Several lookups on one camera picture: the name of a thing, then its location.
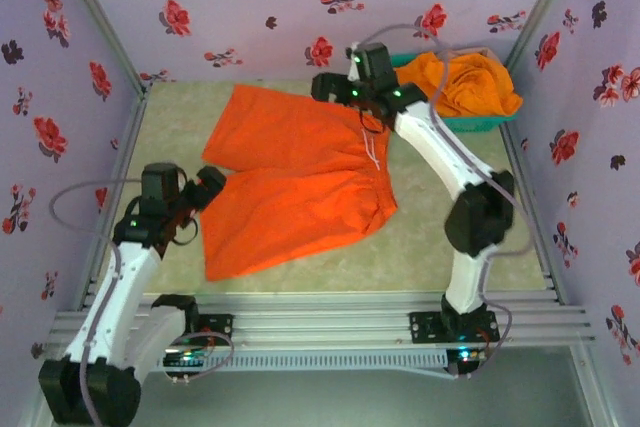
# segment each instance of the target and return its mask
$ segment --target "gray cable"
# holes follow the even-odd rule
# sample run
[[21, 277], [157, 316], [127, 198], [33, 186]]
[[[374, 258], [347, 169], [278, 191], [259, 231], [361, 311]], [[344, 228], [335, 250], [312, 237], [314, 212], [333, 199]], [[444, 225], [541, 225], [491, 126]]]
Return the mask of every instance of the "gray cable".
[[363, 40], [361, 42], [361, 44], [368, 44], [369, 42], [371, 42], [373, 39], [377, 38], [378, 36], [389, 32], [391, 30], [397, 30], [397, 29], [411, 29], [411, 30], [417, 30], [418, 32], [426, 35], [427, 37], [429, 37], [431, 40], [433, 40], [433, 42], [436, 44], [436, 47], [438, 48], [438, 50], [440, 50], [441, 52], [444, 51], [446, 52], [446, 56], [444, 59], [444, 72], [442, 74], [442, 79], [440, 79], [440, 84], [438, 85], [438, 88], [436, 89], [435, 94], [433, 95], [433, 97], [431, 99], [429, 99], [429, 117], [431, 122], [433, 123], [433, 125], [435, 126], [436, 130], [438, 131], [438, 133], [440, 134], [440, 136], [447, 142], [447, 144], [449, 144], [449, 146], [455, 151], [456, 154], [458, 154], [458, 156], [460, 156], [460, 158], [464, 161], [464, 163], [471, 168], [482, 180], [484, 180], [485, 182], [487, 182], [487, 184], [489, 184], [491, 187], [493, 187], [495, 190], [497, 190], [500, 195], [502, 195], [505, 199], [507, 199], [507, 201], [513, 205], [513, 207], [518, 211], [518, 213], [522, 216], [522, 218], [524, 219], [524, 221], [527, 224], [528, 227], [528, 232], [529, 232], [529, 239], [526, 243], [526, 245], [520, 249], [517, 250], [511, 250], [511, 251], [506, 251], [506, 252], [492, 252], [490, 253], [487, 258], [485, 259], [485, 262], [482, 266], [482, 271], [480, 274], [480, 291], [479, 291], [479, 296], [480, 299], [482, 299], [482, 301], [490, 306], [493, 307], [495, 309], [501, 310], [502, 312], [504, 312], [505, 314], [507, 314], [507, 325], [504, 328], [504, 332], [502, 334], [502, 336], [500, 337], [500, 339], [498, 340], [498, 342], [496, 343], [496, 346], [493, 348], [493, 352], [491, 353], [491, 355], [488, 357], [488, 359], [474, 372], [473, 376], [477, 375], [477, 373], [484, 367], [486, 367], [491, 361], [492, 359], [495, 357], [496, 352], [498, 351], [498, 349], [500, 349], [502, 347], [502, 345], [504, 344], [505, 340], [507, 339], [507, 336], [509, 335], [509, 331], [511, 330], [511, 326], [513, 324], [513, 313], [505, 306], [500, 305], [496, 302], [490, 301], [487, 299], [486, 295], [485, 295], [485, 291], [486, 291], [486, 283], [487, 283], [487, 278], [488, 278], [488, 274], [489, 274], [489, 270], [491, 267], [491, 263], [493, 262], [494, 259], [498, 258], [498, 257], [519, 257], [522, 255], [527, 254], [534, 246], [534, 240], [533, 240], [533, 222], [531, 221], [530, 217], [527, 215], [526, 211], [524, 210], [524, 207], [522, 207], [522, 205], [509, 193], [507, 192], [502, 186], [498, 185], [491, 177], [487, 176], [484, 172], [482, 172], [476, 165], [475, 163], [469, 159], [469, 157], [467, 157], [467, 155], [464, 153], [464, 151], [462, 151], [457, 145], [456, 143], [451, 140], [451, 138], [449, 137], [449, 135], [440, 127], [440, 116], [438, 115], [438, 113], [436, 112], [436, 105], [437, 105], [437, 101], [438, 98], [440, 97], [440, 95], [442, 95], [442, 91], [444, 89], [444, 86], [447, 82], [447, 78], [449, 76], [449, 56], [448, 53], [451, 52], [451, 49], [446, 47], [444, 45], [444, 43], [438, 39], [438, 37], [436, 37], [435, 35], [431, 34], [431, 32], [429, 32], [426, 29], [423, 29], [422, 27], [419, 27], [417, 25], [413, 25], [413, 24], [393, 24], [393, 25], [389, 25], [387, 27], [384, 27], [380, 30], [378, 30], [377, 32], [374, 32], [373, 34], [371, 34], [369, 37], [367, 37], [365, 40]]

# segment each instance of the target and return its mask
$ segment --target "orange shorts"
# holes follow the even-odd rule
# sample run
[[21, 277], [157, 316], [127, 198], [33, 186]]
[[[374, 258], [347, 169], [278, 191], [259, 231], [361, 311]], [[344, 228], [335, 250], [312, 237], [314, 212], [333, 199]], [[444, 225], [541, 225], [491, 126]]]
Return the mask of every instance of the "orange shorts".
[[[367, 114], [364, 124], [381, 130]], [[390, 134], [370, 133], [343, 105], [237, 85], [202, 154], [234, 171], [200, 215], [207, 279], [255, 273], [380, 229], [397, 210]]]

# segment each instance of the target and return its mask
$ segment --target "vent grille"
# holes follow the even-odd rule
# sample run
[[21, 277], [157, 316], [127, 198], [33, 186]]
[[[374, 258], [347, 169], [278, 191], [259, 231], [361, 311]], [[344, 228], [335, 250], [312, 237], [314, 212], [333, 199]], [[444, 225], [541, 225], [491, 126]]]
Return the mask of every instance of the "vent grille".
[[[155, 371], [198, 372], [208, 370], [222, 362], [227, 352], [211, 353], [199, 361], [184, 365], [163, 367], [162, 361]], [[327, 370], [393, 370], [434, 369], [447, 366], [446, 350], [425, 349], [398, 353], [398, 351], [329, 351], [329, 352], [236, 352], [221, 371], [327, 371]]]

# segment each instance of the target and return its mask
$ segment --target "drawstring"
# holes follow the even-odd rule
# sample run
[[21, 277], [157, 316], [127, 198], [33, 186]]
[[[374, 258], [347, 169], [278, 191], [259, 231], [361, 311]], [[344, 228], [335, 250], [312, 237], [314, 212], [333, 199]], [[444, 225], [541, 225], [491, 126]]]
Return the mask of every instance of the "drawstring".
[[367, 137], [367, 133], [362, 128], [360, 130], [362, 130], [362, 137], [364, 138], [364, 147], [367, 151], [367, 155], [376, 164], [376, 168], [380, 170], [380, 161], [376, 158], [376, 150], [373, 137], [371, 138], [371, 145], [369, 145], [369, 138]]

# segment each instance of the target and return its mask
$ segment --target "enclosure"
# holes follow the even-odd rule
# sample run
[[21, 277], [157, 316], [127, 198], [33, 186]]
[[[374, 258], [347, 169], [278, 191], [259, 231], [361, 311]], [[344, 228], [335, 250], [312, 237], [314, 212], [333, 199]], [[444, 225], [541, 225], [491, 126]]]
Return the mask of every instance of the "enclosure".
[[[422, 375], [446, 364], [447, 346], [417, 345], [407, 316], [438, 310], [449, 286], [452, 200], [391, 135], [382, 168], [397, 211], [375, 233], [215, 281], [202, 235], [168, 248], [134, 329], [158, 295], [195, 295], [201, 313], [233, 316], [235, 357], [201, 389], [172, 386], [159, 359], [133, 425], [636, 425], [637, 11], [633, 0], [3, 0], [6, 425], [52, 425], [39, 369], [78, 333], [111, 258], [87, 232], [111, 235], [140, 192], [112, 180], [154, 162], [195, 177], [238, 85], [308, 97], [319, 72], [349, 71], [353, 42], [398, 22], [454, 51], [490, 51], [523, 99], [495, 128], [449, 124], [513, 173], [534, 227], [535, 249], [491, 268], [487, 296], [514, 316], [495, 363], [461, 385]], [[396, 59], [436, 49], [410, 29], [379, 41]], [[101, 183], [56, 207], [85, 232], [61, 228], [49, 199], [88, 180]], [[516, 215], [501, 248], [528, 236]]]

